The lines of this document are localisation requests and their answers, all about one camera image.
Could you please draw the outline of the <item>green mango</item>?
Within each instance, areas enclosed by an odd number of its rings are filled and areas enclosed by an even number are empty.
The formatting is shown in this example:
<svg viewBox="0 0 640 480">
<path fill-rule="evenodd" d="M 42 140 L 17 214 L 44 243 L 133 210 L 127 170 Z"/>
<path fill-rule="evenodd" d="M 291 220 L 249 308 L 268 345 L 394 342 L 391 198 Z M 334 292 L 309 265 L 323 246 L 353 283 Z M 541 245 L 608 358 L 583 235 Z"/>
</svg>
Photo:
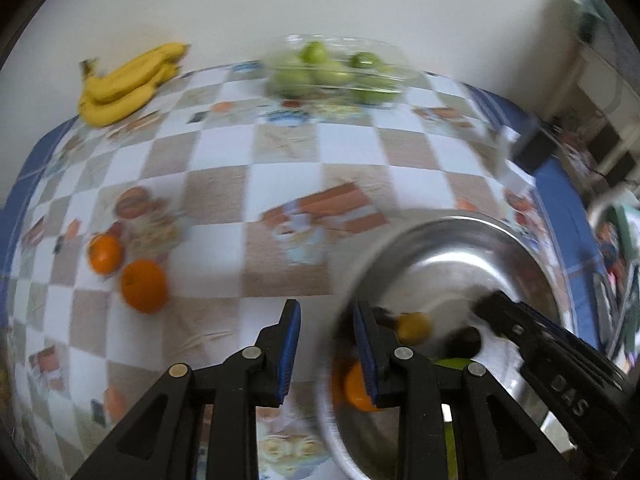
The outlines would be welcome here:
<svg viewBox="0 0 640 480">
<path fill-rule="evenodd" d="M 465 370 L 465 367 L 471 363 L 472 361 L 470 359 L 451 358 L 437 361 L 436 365 L 439 368 L 446 368 L 447 370 Z M 448 478 L 457 479 L 458 462 L 456 441 L 454 440 L 454 424 L 452 423 L 454 418 L 452 417 L 452 411 L 448 403 L 442 404 L 442 417 L 444 418 Z"/>
</svg>

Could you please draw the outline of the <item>dark plum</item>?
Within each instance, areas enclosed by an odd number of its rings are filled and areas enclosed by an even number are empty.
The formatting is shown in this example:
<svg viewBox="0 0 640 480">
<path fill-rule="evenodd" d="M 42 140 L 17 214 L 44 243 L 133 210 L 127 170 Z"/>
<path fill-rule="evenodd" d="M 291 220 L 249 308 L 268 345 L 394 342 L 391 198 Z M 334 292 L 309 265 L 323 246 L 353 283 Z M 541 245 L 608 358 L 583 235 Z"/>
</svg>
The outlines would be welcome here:
<svg viewBox="0 0 640 480">
<path fill-rule="evenodd" d="M 442 344 L 444 359 L 473 359 L 483 348 L 482 335 L 474 326 L 466 326 L 449 334 Z"/>
</svg>

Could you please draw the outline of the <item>orange tangerine large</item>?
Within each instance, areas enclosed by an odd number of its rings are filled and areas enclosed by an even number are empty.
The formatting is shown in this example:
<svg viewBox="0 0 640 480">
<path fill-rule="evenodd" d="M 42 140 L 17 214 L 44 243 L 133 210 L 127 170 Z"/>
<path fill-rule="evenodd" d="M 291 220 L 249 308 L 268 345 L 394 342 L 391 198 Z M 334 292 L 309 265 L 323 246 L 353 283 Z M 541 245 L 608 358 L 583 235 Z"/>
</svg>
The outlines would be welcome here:
<svg viewBox="0 0 640 480">
<path fill-rule="evenodd" d="M 129 307 L 144 314 L 159 311 L 169 297 L 164 270 L 149 259 L 138 259 L 122 270 L 120 292 Z"/>
</svg>

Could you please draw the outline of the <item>large steel bowl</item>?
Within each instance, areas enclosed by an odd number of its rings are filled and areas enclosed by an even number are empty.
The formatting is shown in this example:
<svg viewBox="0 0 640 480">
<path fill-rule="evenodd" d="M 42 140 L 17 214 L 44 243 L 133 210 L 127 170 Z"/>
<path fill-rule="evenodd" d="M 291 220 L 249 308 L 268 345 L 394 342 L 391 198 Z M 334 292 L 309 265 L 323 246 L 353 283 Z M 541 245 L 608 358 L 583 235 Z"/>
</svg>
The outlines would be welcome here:
<svg viewBox="0 0 640 480">
<path fill-rule="evenodd" d="M 477 300 L 501 290 L 555 324 L 575 328 L 563 274 L 545 266 L 510 226 L 478 212 L 413 210 L 338 242 L 329 252 L 329 270 L 337 311 L 319 347 L 314 400 L 322 437 L 348 478 L 394 478 L 398 437 L 397 410 L 363 413 L 346 400 L 343 380 L 357 359 L 352 300 L 391 314 L 425 315 L 431 333 L 413 350 L 435 360 L 444 355 L 448 337 L 477 328 L 477 361 L 537 425 L 547 418 L 547 408 L 518 372 L 522 360 L 514 344 L 471 311 Z"/>
</svg>

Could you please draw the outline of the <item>checkered blue tablecloth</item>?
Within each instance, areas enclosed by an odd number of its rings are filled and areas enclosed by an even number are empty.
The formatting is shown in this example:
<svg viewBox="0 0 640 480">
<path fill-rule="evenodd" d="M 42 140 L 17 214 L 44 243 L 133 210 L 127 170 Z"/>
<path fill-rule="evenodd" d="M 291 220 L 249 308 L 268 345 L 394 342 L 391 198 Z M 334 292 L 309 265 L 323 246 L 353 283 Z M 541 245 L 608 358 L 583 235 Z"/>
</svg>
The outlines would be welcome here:
<svg viewBox="0 0 640 480">
<path fill-rule="evenodd" d="M 169 364 L 213 364 L 299 299 L 292 392 L 258 418 L 265 479 L 337 479 L 314 428 L 314 354 L 336 308 L 329 252 L 413 209 L 470 208 L 513 228 L 564 276 L 574 331 L 590 337 L 576 275 L 593 244 L 566 177 L 540 170 L 521 196 L 491 173 L 508 102 L 423 73 L 398 103 L 364 107 L 268 96 L 258 62 L 174 78 L 103 129 L 73 118 L 36 145 L 1 217 L 1 315 L 10 433 L 39 479 L 67 479 Z M 124 260 L 91 270 L 87 247 L 119 238 Z M 122 270 L 164 270 L 168 300 L 144 314 Z"/>
</svg>

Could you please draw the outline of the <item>white charger stand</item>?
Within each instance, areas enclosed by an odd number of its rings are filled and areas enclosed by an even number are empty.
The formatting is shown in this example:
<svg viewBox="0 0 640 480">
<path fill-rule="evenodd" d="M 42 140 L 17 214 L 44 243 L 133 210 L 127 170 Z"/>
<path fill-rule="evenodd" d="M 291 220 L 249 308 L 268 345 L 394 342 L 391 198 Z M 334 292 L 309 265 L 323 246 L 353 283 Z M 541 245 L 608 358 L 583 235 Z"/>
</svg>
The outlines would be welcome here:
<svg viewBox="0 0 640 480">
<path fill-rule="evenodd" d="M 528 192 L 535 185 L 535 178 L 514 162 L 512 148 L 520 135 L 503 125 L 496 134 L 494 176 L 507 190 L 516 196 Z"/>
</svg>

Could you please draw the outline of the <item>black power bank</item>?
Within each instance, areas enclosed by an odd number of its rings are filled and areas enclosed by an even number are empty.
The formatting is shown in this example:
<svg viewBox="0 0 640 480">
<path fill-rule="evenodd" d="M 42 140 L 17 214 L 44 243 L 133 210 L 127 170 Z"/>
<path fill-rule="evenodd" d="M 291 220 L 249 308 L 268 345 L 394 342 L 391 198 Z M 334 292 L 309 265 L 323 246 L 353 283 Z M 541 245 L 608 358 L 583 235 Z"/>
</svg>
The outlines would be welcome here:
<svg viewBox="0 0 640 480">
<path fill-rule="evenodd" d="M 543 124 L 523 132 L 511 148 L 511 160 L 526 174 L 534 174 L 554 153 L 556 141 Z"/>
</svg>

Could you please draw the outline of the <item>yellow banana bunch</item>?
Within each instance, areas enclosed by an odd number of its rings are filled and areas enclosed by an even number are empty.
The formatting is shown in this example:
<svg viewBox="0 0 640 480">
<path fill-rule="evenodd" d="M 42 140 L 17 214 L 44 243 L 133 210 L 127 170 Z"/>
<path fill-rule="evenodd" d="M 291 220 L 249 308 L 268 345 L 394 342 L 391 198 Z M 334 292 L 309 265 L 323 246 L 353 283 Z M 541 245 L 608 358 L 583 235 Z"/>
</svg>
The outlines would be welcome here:
<svg viewBox="0 0 640 480">
<path fill-rule="evenodd" d="M 89 58 L 79 66 L 82 91 L 78 114 L 93 127 L 104 128 L 145 107 L 162 84 L 178 75 L 179 62 L 188 44 L 170 42 L 140 54 L 111 73 L 98 73 L 98 60 Z"/>
</svg>

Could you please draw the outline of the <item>clear plastic fruit tray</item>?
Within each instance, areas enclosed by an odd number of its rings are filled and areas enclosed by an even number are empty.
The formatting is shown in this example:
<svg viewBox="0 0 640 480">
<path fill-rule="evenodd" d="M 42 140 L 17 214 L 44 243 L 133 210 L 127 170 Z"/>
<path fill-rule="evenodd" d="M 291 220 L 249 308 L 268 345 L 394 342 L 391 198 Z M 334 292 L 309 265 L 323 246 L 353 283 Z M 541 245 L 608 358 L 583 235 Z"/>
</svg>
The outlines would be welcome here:
<svg viewBox="0 0 640 480">
<path fill-rule="evenodd" d="M 262 57 L 268 89 L 287 100 L 337 100 L 389 107 L 418 74 L 404 52 L 384 41 L 326 35 L 288 35 Z"/>
</svg>

